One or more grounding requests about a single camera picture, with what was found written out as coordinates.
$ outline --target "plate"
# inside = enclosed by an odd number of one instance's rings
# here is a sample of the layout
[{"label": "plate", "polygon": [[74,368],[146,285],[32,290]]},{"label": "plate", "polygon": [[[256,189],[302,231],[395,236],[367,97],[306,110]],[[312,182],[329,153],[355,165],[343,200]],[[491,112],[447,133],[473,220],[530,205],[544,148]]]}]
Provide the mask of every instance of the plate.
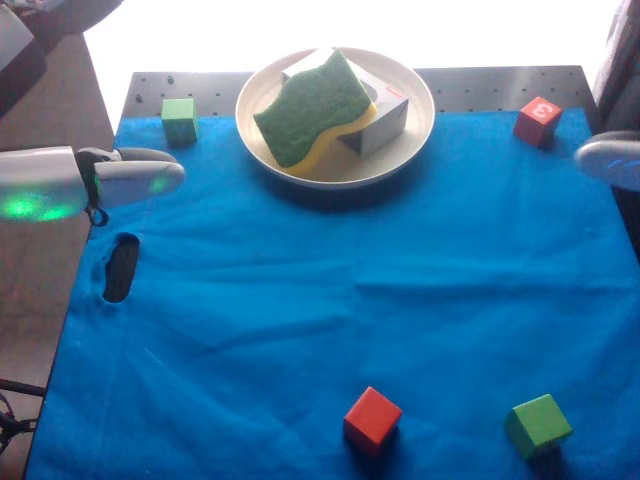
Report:
[{"label": "plate", "polygon": [[340,50],[353,63],[407,95],[409,110],[405,130],[366,159],[334,140],[312,170],[299,177],[284,172],[271,155],[253,115],[262,112],[278,96],[282,71],[314,49],[287,55],[251,76],[236,104],[236,122],[242,141],[262,166],[287,181],[326,190],[376,183],[408,164],[431,134],[435,121],[433,96],[418,74],[379,53],[358,48],[341,47]]}]

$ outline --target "blue tablecloth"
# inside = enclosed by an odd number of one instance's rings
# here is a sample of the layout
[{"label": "blue tablecloth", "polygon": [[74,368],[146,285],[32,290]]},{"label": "blue tablecloth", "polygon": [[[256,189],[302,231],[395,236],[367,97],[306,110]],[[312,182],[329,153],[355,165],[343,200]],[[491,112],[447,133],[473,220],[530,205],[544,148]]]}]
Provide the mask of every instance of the blue tablecloth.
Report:
[{"label": "blue tablecloth", "polygon": [[[265,183],[233,119],[201,119],[169,149],[184,186],[91,232],[28,478],[363,478],[341,429],[369,385],[404,410],[385,478],[533,478],[503,421],[545,393],[575,430],[563,475],[635,478],[638,264],[572,163],[582,111],[550,152],[515,119],[439,115],[396,194],[333,210]],[[160,119],[116,144],[168,149]],[[140,259],[109,304],[125,232]]]}]

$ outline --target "small cardboard box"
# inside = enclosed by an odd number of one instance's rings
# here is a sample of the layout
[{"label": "small cardboard box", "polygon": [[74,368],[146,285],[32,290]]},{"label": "small cardboard box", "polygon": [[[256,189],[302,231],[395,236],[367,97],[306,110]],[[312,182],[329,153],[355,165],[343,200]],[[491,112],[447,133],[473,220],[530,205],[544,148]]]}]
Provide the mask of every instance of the small cardboard box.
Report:
[{"label": "small cardboard box", "polygon": [[[332,48],[316,50],[284,70],[282,83],[284,84],[296,73],[319,67],[332,53]],[[367,128],[339,138],[345,145],[358,152],[362,158],[367,158],[402,133],[407,123],[409,99],[391,85],[387,85],[355,63],[347,61],[353,73],[362,82],[369,98],[375,103],[378,112]]]}]

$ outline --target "black oval hole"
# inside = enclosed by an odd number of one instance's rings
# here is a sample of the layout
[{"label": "black oval hole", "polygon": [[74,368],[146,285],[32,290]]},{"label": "black oval hole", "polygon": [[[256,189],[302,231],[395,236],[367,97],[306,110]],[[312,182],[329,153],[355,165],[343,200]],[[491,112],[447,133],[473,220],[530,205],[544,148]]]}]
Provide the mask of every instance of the black oval hole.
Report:
[{"label": "black oval hole", "polygon": [[118,237],[111,258],[105,265],[106,285],[102,298],[107,302],[120,303],[129,295],[138,265],[140,240],[130,233]]}]

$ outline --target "white background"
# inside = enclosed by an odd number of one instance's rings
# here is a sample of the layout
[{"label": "white background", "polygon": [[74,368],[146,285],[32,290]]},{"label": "white background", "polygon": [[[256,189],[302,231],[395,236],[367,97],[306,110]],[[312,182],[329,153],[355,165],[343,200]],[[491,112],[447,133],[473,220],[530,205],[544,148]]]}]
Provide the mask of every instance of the white background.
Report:
[{"label": "white background", "polygon": [[126,0],[85,33],[111,125],[136,71],[254,71],[318,46],[413,68],[582,65],[592,82],[620,0]]}]

